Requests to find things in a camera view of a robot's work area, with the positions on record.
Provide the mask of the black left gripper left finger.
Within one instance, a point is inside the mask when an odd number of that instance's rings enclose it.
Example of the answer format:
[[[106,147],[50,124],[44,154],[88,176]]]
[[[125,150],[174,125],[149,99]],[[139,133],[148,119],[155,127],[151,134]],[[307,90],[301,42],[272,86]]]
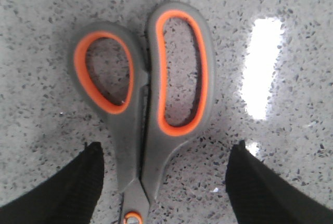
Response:
[[[1,223],[90,223],[104,184],[100,142],[33,190],[1,207]]]

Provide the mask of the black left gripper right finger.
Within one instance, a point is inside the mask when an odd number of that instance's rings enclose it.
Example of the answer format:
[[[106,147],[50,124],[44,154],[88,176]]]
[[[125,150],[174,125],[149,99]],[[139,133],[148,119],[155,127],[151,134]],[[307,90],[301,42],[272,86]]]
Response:
[[[332,211],[284,181],[247,149],[233,145],[226,192],[238,223],[332,223]]]

